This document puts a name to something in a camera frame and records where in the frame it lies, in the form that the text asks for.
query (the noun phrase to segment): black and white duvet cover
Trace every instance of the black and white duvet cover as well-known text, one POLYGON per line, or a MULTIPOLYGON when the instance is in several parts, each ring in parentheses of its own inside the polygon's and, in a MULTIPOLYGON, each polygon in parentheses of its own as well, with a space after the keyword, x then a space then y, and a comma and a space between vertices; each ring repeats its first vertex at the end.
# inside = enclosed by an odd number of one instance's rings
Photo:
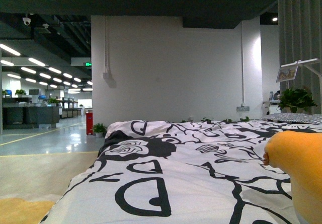
POLYGON ((289 176, 262 164, 268 139, 285 130, 322 132, 262 120, 113 123, 42 223, 298 224, 289 176))

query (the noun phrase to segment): water bottle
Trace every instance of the water bottle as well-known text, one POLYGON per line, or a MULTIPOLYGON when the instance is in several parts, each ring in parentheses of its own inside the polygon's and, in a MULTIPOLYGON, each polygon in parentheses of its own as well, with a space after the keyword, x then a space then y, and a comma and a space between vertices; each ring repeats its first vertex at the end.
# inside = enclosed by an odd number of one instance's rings
POLYGON ((274 93, 273 92, 271 92, 270 93, 270 101, 273 101, 274 100, 274 93))

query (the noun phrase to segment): wall socket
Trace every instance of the wall socket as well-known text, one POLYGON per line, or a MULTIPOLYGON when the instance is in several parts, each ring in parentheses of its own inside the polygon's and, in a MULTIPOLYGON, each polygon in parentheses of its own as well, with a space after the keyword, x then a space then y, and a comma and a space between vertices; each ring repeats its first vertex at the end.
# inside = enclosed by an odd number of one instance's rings
POLYGON ((245 107, 245 106, 236 107, 236 111, 237 112, 249 112, 250 111, 250 107, 245 107))

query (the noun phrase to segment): picture frame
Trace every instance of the picture frame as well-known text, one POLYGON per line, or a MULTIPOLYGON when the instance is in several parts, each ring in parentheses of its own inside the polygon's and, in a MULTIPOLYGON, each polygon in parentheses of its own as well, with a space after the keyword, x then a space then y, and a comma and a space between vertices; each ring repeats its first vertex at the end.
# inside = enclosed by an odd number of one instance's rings
POLYGON ((285 81, 294 80, 296 77, 297 68, 298 66, 280 68, 277 74, 276 82, 285 82, 285 81))

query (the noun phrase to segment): red trash can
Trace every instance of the red trash can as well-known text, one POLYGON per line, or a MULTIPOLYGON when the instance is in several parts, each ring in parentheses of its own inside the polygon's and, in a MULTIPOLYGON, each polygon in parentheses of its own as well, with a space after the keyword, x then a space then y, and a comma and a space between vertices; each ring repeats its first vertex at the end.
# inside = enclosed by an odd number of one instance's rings
POLYGON ((86 113, 86 135, 93 135, 93 113, 86 113))

